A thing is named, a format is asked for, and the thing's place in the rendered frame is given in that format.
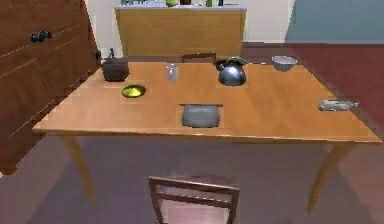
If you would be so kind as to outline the grey cooking pot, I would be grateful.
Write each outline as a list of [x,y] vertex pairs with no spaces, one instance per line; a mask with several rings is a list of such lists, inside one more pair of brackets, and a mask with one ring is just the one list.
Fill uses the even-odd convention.
[[182,104],[181,123],[191,128],[214,128],[220,124],[222,104]]

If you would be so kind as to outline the clear glass jar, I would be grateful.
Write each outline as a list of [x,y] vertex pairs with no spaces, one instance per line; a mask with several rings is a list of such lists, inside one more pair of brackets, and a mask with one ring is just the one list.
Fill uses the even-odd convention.
[[178,80],[178,67],[175,64],[167,66],[168,80],[171,82]]

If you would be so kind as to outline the grey metal kettle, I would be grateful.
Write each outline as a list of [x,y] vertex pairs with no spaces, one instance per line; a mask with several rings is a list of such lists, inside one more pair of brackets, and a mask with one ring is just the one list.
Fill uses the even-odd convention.
[[247,80],[243,70],[243,66],[247,64],[247,60],[235,56],[215,61],[214,66],[219,72],[218,81],[225,86],[242,86]]

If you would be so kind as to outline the brown wooden chair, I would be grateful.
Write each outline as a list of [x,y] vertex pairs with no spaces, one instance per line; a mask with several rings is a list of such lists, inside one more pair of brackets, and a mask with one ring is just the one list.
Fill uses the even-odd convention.
[[208,52],[208,53],[183,54],[181,56],[181,61],[183,63],[186,63],[187,61],[215,62],[216,61],[216,53],[215,52]]
[[235,224],[240,186],[215,175],[150,176],[156,224]]

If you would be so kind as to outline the yellow green plate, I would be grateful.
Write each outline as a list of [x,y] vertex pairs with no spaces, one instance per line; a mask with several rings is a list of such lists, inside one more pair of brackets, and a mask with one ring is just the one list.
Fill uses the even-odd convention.
[[143,85],[128,85],[124,87],[121,94],[126,98],[138,98],[146,93],[146,88]]

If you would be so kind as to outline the orange wooden table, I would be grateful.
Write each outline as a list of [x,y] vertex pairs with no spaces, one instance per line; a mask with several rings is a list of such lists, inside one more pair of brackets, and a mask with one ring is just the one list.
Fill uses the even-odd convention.
[[[331,97],[308,70],[286,73],[270,65],[246,66],[242,87],[225,87],[209,63],[181,63],[177,81],[167,78],[163,62],[132,62],[128,83],[146,87],[144,96],[126,99],[120,83],[107,83],[95,72],[34,126],[34,131],[65,139],[87,187],[90,171],[76,137],[81,135],[184,136],[257,143],[320,143],[332,149],[318,170],[307,210],[314,211],[327,177],[356,144],[381,140],[352,112],[321,112],[320,100]],[[222,105],[217,128],[182,126],[187,103]]]

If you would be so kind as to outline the light wooden counter cabinet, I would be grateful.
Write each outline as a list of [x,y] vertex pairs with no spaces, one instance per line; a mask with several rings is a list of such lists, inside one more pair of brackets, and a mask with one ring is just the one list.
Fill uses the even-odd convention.
[[122,51],[128,57],[179,57],[214,52],[241,54],[247,9],[243,6],[115,9]]

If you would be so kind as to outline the grey metal bowl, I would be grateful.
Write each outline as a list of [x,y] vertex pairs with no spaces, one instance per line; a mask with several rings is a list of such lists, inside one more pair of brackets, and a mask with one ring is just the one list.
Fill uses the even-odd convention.
[[297,64],[297,60],[290,56],[273,56],[271,60],[273,67],[280,72],[287,72]]

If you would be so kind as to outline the grey fish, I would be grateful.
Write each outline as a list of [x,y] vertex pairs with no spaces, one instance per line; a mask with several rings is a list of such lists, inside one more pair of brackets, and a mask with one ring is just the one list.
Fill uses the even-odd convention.
[[320,111],[348,111],[352,108],[357,108],[358,102],[352,102],[349,100],[322,100],[318,104]]

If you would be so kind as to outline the brown wooden door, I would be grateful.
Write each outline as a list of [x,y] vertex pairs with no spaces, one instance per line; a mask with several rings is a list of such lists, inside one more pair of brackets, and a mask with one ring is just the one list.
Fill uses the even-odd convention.
[[[32,43],[41,30],[50,39]],[[100,67],[86,0],[0,0],[0,174],[42,138],[33,126]]]

